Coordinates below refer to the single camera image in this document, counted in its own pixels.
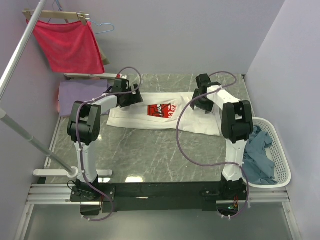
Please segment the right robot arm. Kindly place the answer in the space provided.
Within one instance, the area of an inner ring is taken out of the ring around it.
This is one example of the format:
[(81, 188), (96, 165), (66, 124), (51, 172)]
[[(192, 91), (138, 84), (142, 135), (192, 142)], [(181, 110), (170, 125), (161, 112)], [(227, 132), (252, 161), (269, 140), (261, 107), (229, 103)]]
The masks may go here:
[(212, 82), (208, 74), (196, 77), (197, 88), (193, 93), (192, 109), (199, 108), (206, 114), (213, 113), (218, 130), (226, 141), (226, 156), (219, 187), (222, 198), (230, 200), (237, 194), (237, 187), (232, 182), (240, 182), (243, 174), (245, 146), (253, 132), (251, 103), (239, 100), (231, 95), (218, 82)]

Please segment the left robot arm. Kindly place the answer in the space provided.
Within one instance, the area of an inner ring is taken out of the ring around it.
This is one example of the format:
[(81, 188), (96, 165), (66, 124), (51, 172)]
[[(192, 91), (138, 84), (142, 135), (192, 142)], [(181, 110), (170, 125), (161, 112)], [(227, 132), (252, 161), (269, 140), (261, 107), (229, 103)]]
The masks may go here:
[(88, 183), (82, 189), (82, 195), (88, 201), (94, 201), (100, 195), (100, 188), (93, 184), (98, 178), (93, 153), (95, 141), (100, 135), (101, 115), (115, 108), (142, 103), (141, 84), (142, 80), (130, 85), (128, 79), (117, 77), (101, 96), (88, 101), (75, 101), (72, 106), (67, 134), (77, 151), (77, 180)]

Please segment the white t-shirt red print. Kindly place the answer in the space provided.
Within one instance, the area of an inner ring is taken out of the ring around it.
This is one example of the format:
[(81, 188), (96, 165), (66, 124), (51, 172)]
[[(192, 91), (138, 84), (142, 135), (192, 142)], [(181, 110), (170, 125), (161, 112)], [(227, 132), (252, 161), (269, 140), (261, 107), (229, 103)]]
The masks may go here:
[[(143, 102), (110, 110), (107, 125), (117, 128), (139, 130), (175, 129), (182, 110), (192, 100), (192, 92), (142, 93)], [(220, 136), (213, 112), (205, 113), (199, 108), (188, 107), (178, 129), (194, 134)]]

